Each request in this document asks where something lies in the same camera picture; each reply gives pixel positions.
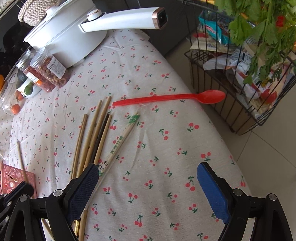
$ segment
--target cooking pot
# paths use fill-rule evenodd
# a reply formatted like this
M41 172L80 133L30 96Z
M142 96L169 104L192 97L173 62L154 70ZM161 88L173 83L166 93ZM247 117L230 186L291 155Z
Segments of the cooking pot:
M108 29L161 29L167 22L161 7L102 13L92 0L68 0L46 10L46 17L25 37L36 50L46 47L66 68L84 61Z

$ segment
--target green lime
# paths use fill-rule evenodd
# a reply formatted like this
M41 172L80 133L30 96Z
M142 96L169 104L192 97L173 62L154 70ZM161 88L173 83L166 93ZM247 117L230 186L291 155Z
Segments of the green lime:
M27 86L26 86L26 88L25 88L25 94L26 95L30 95L30 94L32 94L32 92L33 92L33 85L34 85L34 83L29 83Z

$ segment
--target wooden chopstick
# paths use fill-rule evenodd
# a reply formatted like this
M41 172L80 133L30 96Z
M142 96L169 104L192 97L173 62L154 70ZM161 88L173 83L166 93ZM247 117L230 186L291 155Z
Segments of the wooden chopstick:
M100 133L99 133L98 138L97 138L97 140L96 140L96 143L95 143L95 145L94 145L94 150L93 150L92 155L91 155L90 163L94 163L94 159L95 159L95 157L96 157L96 152L97 152L97 150L98 150L98 148L99 148L99 144L100 144L100 142L101 142L101 139L102 139L102 136L103 136L103 133L104 133L105 127L106 127L106 125L107 125L107 123L108 123L109 117L110 117L110 114L108 113L108 114L106 115L105 119L104 119L103 125L102 125L102 127L101 127L101 129L100 129Z
M102 138L101 138L101 141L99 143L99 146L98 146L98 149L97 149L97 152L96 152L96 156L95 156L95 159L94 159L94 164L96 164L96 165L98 165L99 159L101 157L101 153L102 153L102 150L103 150L103 145L104 145L104 142L105 142L105 139L106 139L107 132L109 130L109 125L110 125L111 119L112 119L112 115L109 115L107 124L105 126L105 129L104 129L104 132L103 132L103 135L102 135Z
M76 178L78 178L80 176L80 174L83 172L85 159L86 159L86 156L87 156L87 152L89 150L89 143L91 141L93 130L94 130L94 127L96 125L96 120L97 120L98 115L99 115L101 104L102 104L102 101L100 100L98 105L97 105L96 112L94 114L94 118L93 118L93 120L91 122L89 132L87 134L87 139L86 139L86 142L85 142L85 145L84 145L83 153L82 153L82 155L80 156L80 159L79 159L79 166L78 166L78 169L77 169Z
M76 178L77 162L78 162L78 158L79 158L79 153L80 153L80 148L81 148L81 143L82 143L82 139L83 139L83 135L84 135L85 126L87 123L87 118L88 118L88 115L85 114L83 116L79 136L78 136L77 143L76 143L76 149L75 149L75 154L74 154L73 164L72 164L71 180Z
M85 159L85 162L84 162L84 167L83 167L83 169L85 169L85 168L88 166L88 164L90 163L91 155L92 155L92 153L93 153L94 146L95 146L95 144L96 144L96 139L97 139L97 136L98 136L99 131L100 131L100 129L101 129L101 126L102 126L102 123L103 123L103 120L104 120L105 114L106 114L106 112L107 112L108 106L109 106L109 104L110 104L110 101L111 101L111 96L108 97L107 102L106 102L105 105L104 105L104 108L103 108L103 110L102 110L102 112L101 112L101 114L100 114L100 117L99 117L98 123L97 123L97 125L96 125L96 128L95 128L95 130L94 130L94 132L93 132L93 135L92 135L92 137L91 137L91 141L90 141L90 145L89 145L89 151L88 151L88 153L87 153L87 156L86 156L86 159Z
M20 158L20 164L22 166L22 170L24 172L24 180L26 183L30 184L29 183L29 179L28 179L28 176L27 176L27 173L26 173L26 170L25 170L25 166L24 166L24 161L22 159L22 154L21 154L21 151L20 151L20 142L18 141L17 142L17 150L18 150L18 153L19 153L19 158ZM52 231L48 225L48 223L45 221L45 219L41 219L42 222L43 222L43 225L44 227L46 228L46 230L48 231L48 233L50 234L51 238L54 239L53 235L52 235Z
M109 156L107 157L106 161L104 163L102 163L102 165L99 167L100 170L100 175L103 174L104 172L106 172L107 170L109 170L110 168L108 168L110 166L110 164L112 163L112 160L114 159L117 151L119 150L119 148L122 146L123 142L126 140L126 138L128 137L129 133L131 132L133 126L135 125L135 123L137 122L138 118L140 117L140 115L138 115L138 113L136 112L129 120L127 126L125 127L125 129L123 130L123 132L121 133L117 143L115 144L115 146L112 148L112 150L110 151ZM86 218L87 218L87 208L89 206L89 203L91 202L94 194L96 193L96 191L98 190L98 187L100 186L100 184L102 183L105 175L102 175L101 178L99 178L99 181L96 185L96 187L93 190L93 193L91 194L86 207L84 208L82 215L81 215L81 221L80 221L80 228L79 228L79 237L78 237L78 241L83 241L84 236L82 234L84 234L84 229L85 229L85 224L86 224Z

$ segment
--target tile grout line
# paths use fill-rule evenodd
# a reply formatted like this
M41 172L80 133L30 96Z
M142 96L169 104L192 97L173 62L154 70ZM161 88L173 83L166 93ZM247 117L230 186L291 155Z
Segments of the tile grout line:
M249 141L249 138L250 138L251 134L252 134L252 131L250 131L250 135L249 135L249 137L248 137L248 139L247 139L247 141L246 141L246 143L245 143L245 145L244 145L244 148L246 147L246 145L247 145L247 143L248 143L248 141Z
M257 135L256 133L254 133L256 136L258 136L261 140L263 140L266 144L268 144L271 148L273 148L278 154L280 154L283 158L285 158L285 156L283 154L281 154L276 148L274 148L272 145L270 145L267 141L265 141L262 137L260 137L259 135ZM296 166L294 166L287 158L285 158L287 160L287 162L289 162L294 168L296 168Z

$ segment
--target bolt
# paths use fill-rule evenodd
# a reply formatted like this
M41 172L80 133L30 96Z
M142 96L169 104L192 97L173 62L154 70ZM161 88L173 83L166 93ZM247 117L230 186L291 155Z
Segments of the bolt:
M235 188L233 189L233 194L236 196L241 196L242 195L242 190Z
M55 196L55 197L59 197L59 196L61 196L62 194L63 194L63 190L61 190L61 189L57 189L57 190L54 191L54 196Z
M268 197L269 197L269 199L272 200L272 201L277 200L276 195L274 195L273 193L269 194Z
M24 202L24 201L26 201L28 199L28 196L27 195L22 195L22 196L20 196L20 201L21 202Z

